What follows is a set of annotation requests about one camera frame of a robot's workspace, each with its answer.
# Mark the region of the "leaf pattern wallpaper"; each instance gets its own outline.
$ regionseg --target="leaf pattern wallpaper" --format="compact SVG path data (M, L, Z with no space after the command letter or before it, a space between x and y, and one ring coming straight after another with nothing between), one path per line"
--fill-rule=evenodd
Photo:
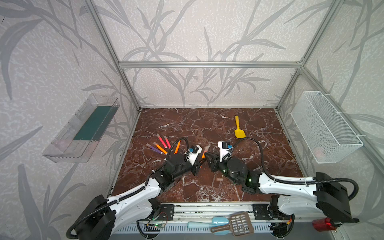
M299 61L331 4L95 0L120 61ZM294 69L125 69L147 107L276 106Z
M66 239L108 194L137 111L83 1L0 1L0 56L0 239ZM43 157L91 93L120 107L89 162Z
M382 108L384 70L384 1L344 1L306 68L355 121L377 149L384 153ZM360 191L351 211L360 223L345 225L351 240L382 239L384 234L384 176L361 149L333 164L318 164L290 116L303 91L314 91L301 76L284 101L280 114L291 134L301 165L312 175L357 180Z

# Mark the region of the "brown marble tabletop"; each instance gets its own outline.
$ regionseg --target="brown marble tabletop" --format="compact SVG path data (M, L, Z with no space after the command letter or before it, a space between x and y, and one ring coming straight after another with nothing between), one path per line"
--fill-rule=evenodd
M199 144L203 149L210 145L209 152L218 153L217 142L230 140L234 144L235 116L240 118L240 128L247 137L258 140L264 150L265 165L274 175L302 177L291 147L272 108L179 108L143 109L129 145L113 195L123 193L143 183L152 171L163 162L165 155L149 149L146 144L156 141L156 134L166 135L171 143L187 137L189 145ZM241 142L233 152L243 160L248 169L262 170L260 152L250 140ZM241 191L221 172L212 173L205 162L197 176L191 173L169 191L157 197L160 202L198 201L269 201L269 194L250 195Z

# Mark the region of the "pink marker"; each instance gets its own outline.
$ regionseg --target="pink marker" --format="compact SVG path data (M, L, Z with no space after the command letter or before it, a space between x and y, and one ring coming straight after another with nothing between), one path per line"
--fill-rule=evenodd
M163 141L163 139L160 137L160 135L158 134L157 137L160 139L160 142L163 144L164 148L168 148L166 143Z
M164 135L164 138L166 139L166 142L167 142L168 147L169 147L169 149L170 149L170 143L169 143L169 141L168 141L168 139L167 139L167 136Z

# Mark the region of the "yellow spatula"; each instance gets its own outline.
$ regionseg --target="yellow spatula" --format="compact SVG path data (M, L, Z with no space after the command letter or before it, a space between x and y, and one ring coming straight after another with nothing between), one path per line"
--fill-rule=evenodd
M237 126L237 129L235 130L235 136L236 138L243 138L245 137L245 132L240 129L239 116L235 116L235 119L236 119L236 126Z

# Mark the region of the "brown slotted scoop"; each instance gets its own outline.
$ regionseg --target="brown slotted scoop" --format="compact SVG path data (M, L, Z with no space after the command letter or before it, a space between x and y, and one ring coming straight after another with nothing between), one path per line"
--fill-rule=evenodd
M230 230L233 235L242 236L250 233L254 233L251 219L248 212L241 212L229 215L229 224L211 227L211 232Z

